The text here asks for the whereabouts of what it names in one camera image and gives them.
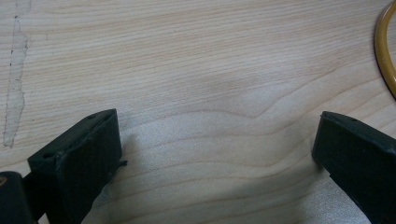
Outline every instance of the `small screw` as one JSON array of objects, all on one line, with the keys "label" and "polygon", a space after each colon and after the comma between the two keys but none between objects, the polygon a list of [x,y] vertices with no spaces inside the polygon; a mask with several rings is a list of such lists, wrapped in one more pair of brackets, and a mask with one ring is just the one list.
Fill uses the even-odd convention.
[{"label": "small screw", "polygon": [[0,187],[2,187],[4,184],[6,184],[7,178],[5,176],[0,176]]}]

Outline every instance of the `wood grain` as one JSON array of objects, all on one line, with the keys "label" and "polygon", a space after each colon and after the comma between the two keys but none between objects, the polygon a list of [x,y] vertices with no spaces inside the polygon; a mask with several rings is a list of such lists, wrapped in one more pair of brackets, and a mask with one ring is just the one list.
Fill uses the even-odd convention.
[{"label": "wood grain", "polygon": [[396,136],[389,3],[2,0],[0,170],[117,108],[129,165],[84,223],[369,223],[310,151],[323,110]]}]

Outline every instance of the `black clamp jaw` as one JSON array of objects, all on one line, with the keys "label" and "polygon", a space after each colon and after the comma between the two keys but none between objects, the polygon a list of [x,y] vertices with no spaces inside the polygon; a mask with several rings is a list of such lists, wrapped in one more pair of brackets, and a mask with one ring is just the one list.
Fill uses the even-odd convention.
[{"label": "black clamp jaw", "polygon": [[0,222],[77,224],[126,161],[115,109],[92,114],[28,159],[31,173],[0,173]]},{"label": "black clamp jaw", "polygon": [[372,223],[396,223],[395,139],[325,111],[312,157]]}]

